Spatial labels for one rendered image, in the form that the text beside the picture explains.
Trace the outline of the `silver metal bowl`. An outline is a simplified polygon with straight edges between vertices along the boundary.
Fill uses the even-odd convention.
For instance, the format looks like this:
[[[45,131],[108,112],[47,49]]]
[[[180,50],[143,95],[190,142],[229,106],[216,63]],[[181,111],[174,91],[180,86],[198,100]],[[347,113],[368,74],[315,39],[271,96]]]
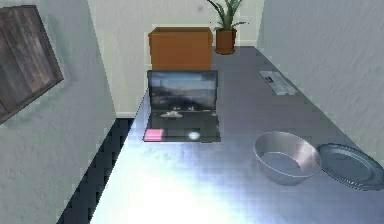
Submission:
[[[279,185],[296,186],[321,171],[318,151],[291,133],[263,133],[255,140],[253,151],[263,175]]]

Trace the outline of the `brown cardboard box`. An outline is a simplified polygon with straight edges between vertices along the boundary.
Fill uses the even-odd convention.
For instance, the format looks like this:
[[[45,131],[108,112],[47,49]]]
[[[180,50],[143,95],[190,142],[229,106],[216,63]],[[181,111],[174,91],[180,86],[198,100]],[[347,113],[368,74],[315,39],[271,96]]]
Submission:
[[[210,70],[213,35],[208,27],[156,27],[148,34],[153,70]]]

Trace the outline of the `green plant in brown pot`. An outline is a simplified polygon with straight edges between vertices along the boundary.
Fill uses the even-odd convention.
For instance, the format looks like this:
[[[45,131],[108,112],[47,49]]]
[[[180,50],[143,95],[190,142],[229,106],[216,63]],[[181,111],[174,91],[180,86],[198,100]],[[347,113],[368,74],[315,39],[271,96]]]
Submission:
[[[216,32],[215,52],[220,55],[231,55],[235,52],[236,26],[244,24],[244,21],[234,22],[234,17],[243,0],[224,0],[226,7],[218,2],[206,0],[216,10],[220,21],[214,28]]]

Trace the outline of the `grey remote control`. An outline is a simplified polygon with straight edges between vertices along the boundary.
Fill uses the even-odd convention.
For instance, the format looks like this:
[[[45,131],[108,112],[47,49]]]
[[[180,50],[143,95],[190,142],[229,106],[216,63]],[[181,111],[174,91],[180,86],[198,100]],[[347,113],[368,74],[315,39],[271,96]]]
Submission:
[[[296,94],[296,89],[293,88],[278,72],[260,71],[260,75],[276,95]]]

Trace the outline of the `dark wooden framed picture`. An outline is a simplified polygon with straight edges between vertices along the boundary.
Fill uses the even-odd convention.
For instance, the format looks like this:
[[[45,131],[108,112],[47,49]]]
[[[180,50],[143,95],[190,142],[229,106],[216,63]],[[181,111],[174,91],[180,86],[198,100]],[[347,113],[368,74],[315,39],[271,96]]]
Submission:
[[[0,125],[63,79],[37,6],[0,8]]]

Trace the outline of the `grey plate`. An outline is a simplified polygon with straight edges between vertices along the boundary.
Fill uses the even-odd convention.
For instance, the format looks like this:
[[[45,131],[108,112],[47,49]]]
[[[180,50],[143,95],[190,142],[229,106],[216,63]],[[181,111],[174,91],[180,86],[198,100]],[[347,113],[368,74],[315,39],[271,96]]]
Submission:
[[[384,190],[384,168],[363,151],[336,143],[316,150],[322,170],[339,183],[362,191]]]

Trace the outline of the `black laptop with stickers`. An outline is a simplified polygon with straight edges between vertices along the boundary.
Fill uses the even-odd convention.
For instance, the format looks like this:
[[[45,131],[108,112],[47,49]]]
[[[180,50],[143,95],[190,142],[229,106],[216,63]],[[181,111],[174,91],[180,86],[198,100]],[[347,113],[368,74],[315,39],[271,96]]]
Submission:
[[[150,115],[145,142],[220,142],[218,71],[147,72]]]

